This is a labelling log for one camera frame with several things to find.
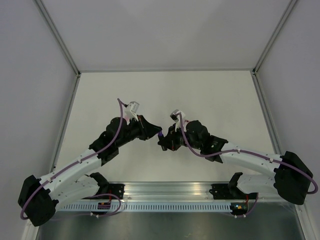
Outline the black purple-tipped marker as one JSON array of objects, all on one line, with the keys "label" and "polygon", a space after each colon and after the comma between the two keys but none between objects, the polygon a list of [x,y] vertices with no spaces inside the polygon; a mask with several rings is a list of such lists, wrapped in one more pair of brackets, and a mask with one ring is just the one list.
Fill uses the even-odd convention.
[{"label": "black purple-tipped marker", "polygon": [[161,149],[163,151],[167,151],[168,150],[168,140],[166,137],[158,137],[158,143],[159,146],[161,146]]}]

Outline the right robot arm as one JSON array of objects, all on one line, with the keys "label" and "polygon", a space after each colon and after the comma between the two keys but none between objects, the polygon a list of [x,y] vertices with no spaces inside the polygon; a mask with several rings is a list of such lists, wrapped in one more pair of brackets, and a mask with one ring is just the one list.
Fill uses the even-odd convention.
[{"label": "right robot arm", "polygon": [[227,185],[228,194],[235,199],[250,194],[278,194],[282,199],[303,205],[307,195],[318,191],[313,174],[297,154],[270,154],[240,148],[226,139],[214,136],[198,120],[183,127],[173,124],[167,135],[160,134],[158,145],[163,150],[177,151],[184,146],[210,162],[246,168],[255,174],[236,172]]}]

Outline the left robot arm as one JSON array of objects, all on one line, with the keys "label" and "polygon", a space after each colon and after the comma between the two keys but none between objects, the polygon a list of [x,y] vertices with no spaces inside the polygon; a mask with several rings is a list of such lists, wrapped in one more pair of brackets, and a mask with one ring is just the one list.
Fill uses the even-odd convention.
[{"label": "left robot arm", "polygon": [[109,182],[96,169],[114,159],[120,147],[135,139],[146,141],[162,131],[143,115],[126,120],[115,117],[85,152],[70,164],[41,177],[28,176],[20,190],[20,218],[35,226],[48,222],[64,206],[95,196],[104,199]]}]

